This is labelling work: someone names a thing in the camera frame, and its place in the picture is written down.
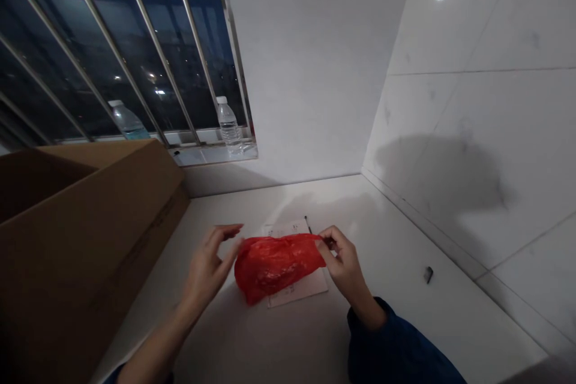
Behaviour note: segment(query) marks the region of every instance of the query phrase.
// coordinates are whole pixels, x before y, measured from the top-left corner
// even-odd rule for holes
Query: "red plastic bag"
[[[277,293],[326,263],[316,249],[314,234],[281,238],[252,237],[238,252],[234,276],[249,305]]]

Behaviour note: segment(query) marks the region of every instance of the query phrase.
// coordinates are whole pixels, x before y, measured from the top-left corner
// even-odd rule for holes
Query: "blue sleeve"
[[[120,366],[114,369],[114,372],[112,372],[110,376],[106,378],[102,384],[116,384],[116,382],[118,381],[118,376],[120,375],[120,372],[122,371],[122,368],[124,367],[125,364],[126,363],[122,363]],[[168,375],[165,384],[173,384],[173,383],[174,383],[174,374],[170,372],[170,375]]]
[[[352,309],[348,312],[350,348],[348,376],[353,384],[373,382],[466,384],[460,373],[432,342],[398,317],[381,298],[386,323],[371,332]]]

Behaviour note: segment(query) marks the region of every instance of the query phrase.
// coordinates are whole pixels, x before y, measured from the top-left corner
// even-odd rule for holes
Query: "cardboard box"
[[[83,384],[189,204],[157,140],[0,157],[2,382]]]

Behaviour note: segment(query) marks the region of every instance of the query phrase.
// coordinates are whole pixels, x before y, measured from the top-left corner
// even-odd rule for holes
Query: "bottle label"
[[[126,138],[127,139],[149,139],[150,134],[148,133],[147,130],[141,129],[141,130],[126,132]]]

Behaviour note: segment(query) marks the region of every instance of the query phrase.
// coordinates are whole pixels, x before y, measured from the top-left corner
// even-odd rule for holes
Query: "paper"
[[[306,219],[300,219],[293,222],[266,225],[264,227],[264,235],[270,237],[283,237],[291,234],[306,234],[309,233],[308,223]],[[328,291],[326,278],[321,268],[303,277],[298,282],[284,288],[282,291],[268,297],[268,308],[280,306],[294,300],[300,300],[311,295],[319,294]]]

